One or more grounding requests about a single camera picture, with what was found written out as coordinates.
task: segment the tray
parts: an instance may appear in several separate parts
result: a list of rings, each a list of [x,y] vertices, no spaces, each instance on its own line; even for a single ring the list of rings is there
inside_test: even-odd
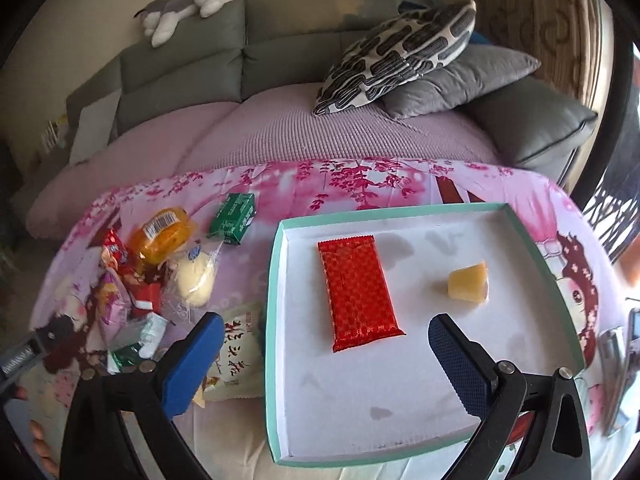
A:
[[[396,336],[332,352],[333,329],[317,243],[372,234]],[[489,300],[450,300],[449,273],[484,260]],[[280,223],[269,276],[266,416],[275,462],[302,467],[397,460],[460,442],[466,414],[428,343],[447,312],[496,361],[524,372],[574,374],[584,359],[556,281],[507,204],[400,207]]]

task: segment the patterned pillow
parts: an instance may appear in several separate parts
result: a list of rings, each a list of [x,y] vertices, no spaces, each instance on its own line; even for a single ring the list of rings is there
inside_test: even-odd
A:
[[[476,3],[413,10],[374,28],[332,67],[314,113],[368,104],[409,81],[447,66],[465,49],[476,24]]]

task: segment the table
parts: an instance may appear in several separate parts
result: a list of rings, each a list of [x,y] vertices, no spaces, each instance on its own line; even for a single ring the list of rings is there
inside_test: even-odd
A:
[[[508,203],[526,226],[576,325],[587,369],[576,379],[590,434],[594,478],[609,479],[630,436],[603,437],[602,366],[596,346],[601,330],[625,323],[620,287],[607,255],[577,207],[544,176],[524,170],[449,160],[366,158],[274,162],[188,173],[107,192],[73,228],[53,260],[36,302],[31,326],[54,313],[74,318],[75,337],[24,378],[31,413],[59,452],[79,373],[94,364],[104,344],[87,297],[98,279],[102,233],[114,226],[126,239],[158,210],[182,206],[206,230],[230,192],[252,192],[257,215],[242,245],[223,253],[209,309],[266,301],[268,263],[278,222],[285,218],[367,208],[459,202]],[[387,464],[340,469],[276,466],[268,451],[262,399],[209,402],[192,407],[175,423],[213,478],[399,479],[440,478],[463,443]],[[135,423],[127,420],[136,433]],[[137,442],[140,436],[134,437]],[[509,446],[494,471],[503,478],[519,443]],[[148,450],[141,451],[148,463]]]

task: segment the small green carton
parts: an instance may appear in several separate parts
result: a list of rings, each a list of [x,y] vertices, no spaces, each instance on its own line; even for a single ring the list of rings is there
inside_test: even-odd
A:
[[[255,216],[253,193],[229,193],[209,226],[209,237],[221,235],[228,244],[239,245]]]

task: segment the beige wall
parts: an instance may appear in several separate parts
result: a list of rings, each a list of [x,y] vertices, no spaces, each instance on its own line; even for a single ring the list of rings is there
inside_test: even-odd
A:
[[[47,0],[31,20],[0,70],[0,135],[21,170],[66,96],[142,37],[132,16],[149,1]]]

